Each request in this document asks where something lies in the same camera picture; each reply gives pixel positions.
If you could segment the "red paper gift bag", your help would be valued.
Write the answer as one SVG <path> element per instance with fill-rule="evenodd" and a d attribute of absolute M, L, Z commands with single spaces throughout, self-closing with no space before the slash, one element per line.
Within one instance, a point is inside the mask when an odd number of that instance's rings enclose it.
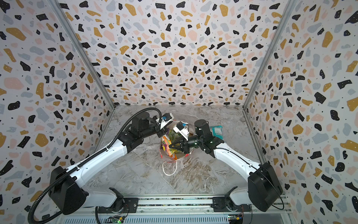
<path fill-rule="evenodd" d="M 189 137 L 194 135 L 194 131 L 189 124 L 175 120 L 164 127 L 160 133 L 159 153 L 163 160 L 162 170 L 166 176 L 176 173 L 178 162 L 192 154 L 193 147 L 189 147 Z M 165 164 L 174 165 L 173 173 L 165 171 Z"/>

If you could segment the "orange snack packet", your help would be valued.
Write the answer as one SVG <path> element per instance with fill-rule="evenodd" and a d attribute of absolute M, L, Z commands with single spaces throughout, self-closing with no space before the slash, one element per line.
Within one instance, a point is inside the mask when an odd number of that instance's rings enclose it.
<path fill-rule="evenodd" d="M 165 134 L 161 137 L 161 145 L 159 147 L 161 155 L 166 155 L 172 160 L 177 160 L 176 156 L 176 149 L 170 148 L 170 145 L 172 144 L 170 138 Z"/>

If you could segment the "teal snack packet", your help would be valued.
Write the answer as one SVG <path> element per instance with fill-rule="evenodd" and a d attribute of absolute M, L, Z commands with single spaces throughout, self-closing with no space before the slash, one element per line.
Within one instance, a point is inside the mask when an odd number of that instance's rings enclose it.
<path fill-rule="evenodd" d="M 211 126 L 210 130 L 213 134 L 213 136 L 220 138 L 221 140 L 223 140 L 223 132 L 222 132 L 223 127 L 222 126 Z"/>

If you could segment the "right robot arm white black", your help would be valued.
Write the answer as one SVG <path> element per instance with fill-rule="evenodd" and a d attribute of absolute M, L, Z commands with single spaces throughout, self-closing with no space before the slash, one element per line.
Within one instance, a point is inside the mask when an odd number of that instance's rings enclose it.
<path fill-rule="evenodd" d="M 185 154 L 188 154 L 191 148 L 200 148 L 206 154 L 227 164 L 247 181 L 245 187 L 233 187 L 222 202 L 214 203 L 214 209 L 236 212 L 242 210 L 243 205 L 251 204 L 266 212 L 281 198 L 283 190 L 269 162 L 260 164 L 239 154 L 223 139 L 215 136 L 208 121 L 204 119 L 195 121 L 194 126 L 195 133 L 190 134 L 188 126 L 178 122 L 173 130 L 180 134 L 180 137 L 172 142 L 170 148 Z"/>

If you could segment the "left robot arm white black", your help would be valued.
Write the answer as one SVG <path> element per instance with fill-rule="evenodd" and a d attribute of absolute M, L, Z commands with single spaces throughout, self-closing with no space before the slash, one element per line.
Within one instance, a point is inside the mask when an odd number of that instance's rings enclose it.
<path fill-rule="evenodd" d="M 49 196 L 62 214 L 69 215 L 81 208 L 102 207 L 112 212 L 122 212 L 125 208 L 124 197 L 113 187 L 108 189 L 90 189 L 85 185 L 97 173 L 116 159 L 130 153 L 141 145 L 146 137 L 161 137 L 167 126 L 173 121 L 172 113 L 150 117 L 146 108 L 131 117 L 120 129 L 117 136 L 105 148 L 87 159 L 69 166 L 58 167 L 51 173 L 50 182 L 54 183 L 65 174 L 74 170 L 57 186 L 49 190 Z"/>

